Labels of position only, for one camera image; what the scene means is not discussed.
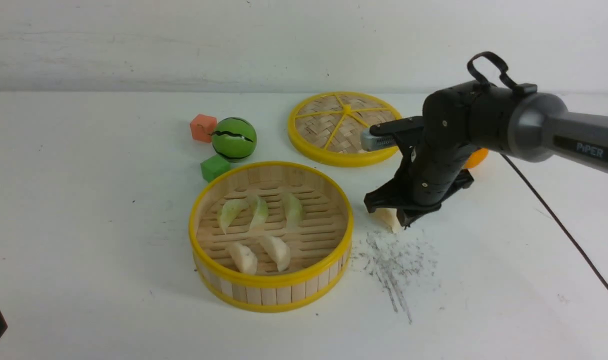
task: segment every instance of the green foam cube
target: green foam cube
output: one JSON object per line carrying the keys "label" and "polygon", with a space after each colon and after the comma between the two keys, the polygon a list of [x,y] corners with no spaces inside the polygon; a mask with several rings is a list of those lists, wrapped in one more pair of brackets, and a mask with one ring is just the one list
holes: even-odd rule
{"label": "green foam cube", "polygon": [[231,170],[231,164],[220,155],[209,157],[202,161],[199,166],[201,167],[201,177],[209,183]]}

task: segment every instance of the bamboo steamer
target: bamboo steamer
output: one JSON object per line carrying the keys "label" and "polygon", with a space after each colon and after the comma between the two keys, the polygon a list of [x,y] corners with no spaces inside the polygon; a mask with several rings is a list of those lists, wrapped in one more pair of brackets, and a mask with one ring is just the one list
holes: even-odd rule
{"label": "bamboo steamer", "polygon": [[[281,194],[290,192],[306,215],[286,230]],[[266,200],[266,223],[249,230],[252,214],[240,212],[224,234],[217,212],[229,199],[258,194]],[[256,162],[231,170],[211,182],[194,203],[189,219],[193,258],[201,280],[218,298],[254,312],[285,312],[308,305],[328,292],[346,270],[351,250],[353,214],[344,192],[331,178],[291,162]],[[272,235],[290,247],[288,269],[277,267],[257,237]],[[255,253],[258,271],[237,271],[226,250],[240,242]]]}
{"label": "bamboo steamer", "polygon": [[365,93],[320,93],[290,112],[288,138],[300,153],[316,162],[337,167],[370,166],[390,158],[398,148],[362,150],[363,130],[401,117],[386,101]]}

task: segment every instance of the gray smudge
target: gray smudge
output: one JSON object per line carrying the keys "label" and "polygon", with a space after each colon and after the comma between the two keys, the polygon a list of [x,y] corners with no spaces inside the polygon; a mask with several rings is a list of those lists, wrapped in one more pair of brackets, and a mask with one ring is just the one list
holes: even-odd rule
{"label": "gray smudge", "polygon": [[382,239],[382,233],[380,231],[367,232],[366,233],[366,244],[370,246],[371,250],[373,250],[372,260],[377,266],[378,272],[382,273],[384,276],[384,288],[388,292],[388,296],[390,297],[390,303],[393,305],[393,311],[398,312],[398,307],[396,305],[396,301],[393,298],[393,293],[395,294],[395,298],[397,299],[397,303],[400,308],[404,311],[406,316],[408,317],[408,323],[412,324],[413,320],[411,317],[411,311],[409,310],[409,305],[407,305],[407,300],[404,298],[404,292],[400,289],[400,284],[398,284],[397,278],[393,275],[393,272],[398,273],[398,275],[403,275],[406,273],[406,269],[404,266],[398,262],[398,258],[396,256],[402,256],[401,251],[397,251],[397,253],[393,253],[391,251],[390,258],[386,258],[382,250],[378,246],[377,239]]}
{"label": "gray smudge", "polygon": [[437,268],[437,260],[433,259],[437,255],[435,248],[418,237],[413,240],[408,234],[383,234],[379,230],[366,231],[366,239],[353,240],[352,271],[377,279],[382,292],[388,294],[393,311],[398,313],[401,309],[412,324],[404,291],[412,283],[418,287],[427,282],[431,287],[437,285],[439,280],[432,278]]}

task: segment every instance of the orange cube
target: orange cube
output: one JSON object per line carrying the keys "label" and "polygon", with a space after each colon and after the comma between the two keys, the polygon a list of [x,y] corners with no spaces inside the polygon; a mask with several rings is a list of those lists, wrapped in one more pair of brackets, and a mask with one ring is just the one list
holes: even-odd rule
{"label": "orange cube", "polygon": [[218,119],[215,117],[199,114],[190,122],[190,134],[196,141],[211,142],[211,133],[217,124]]}

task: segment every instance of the watermelon toy ball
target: watermelon toy ball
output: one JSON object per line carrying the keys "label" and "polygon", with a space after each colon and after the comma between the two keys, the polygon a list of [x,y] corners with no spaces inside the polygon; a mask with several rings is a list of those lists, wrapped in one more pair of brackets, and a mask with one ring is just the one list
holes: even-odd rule
{"label": "watermelon toy ball", "polygon": [[229,162],[240,162],[250,157],[258,144],[253,125],[239,117],[227,117],[217,123],[210,138],[215,152]]}

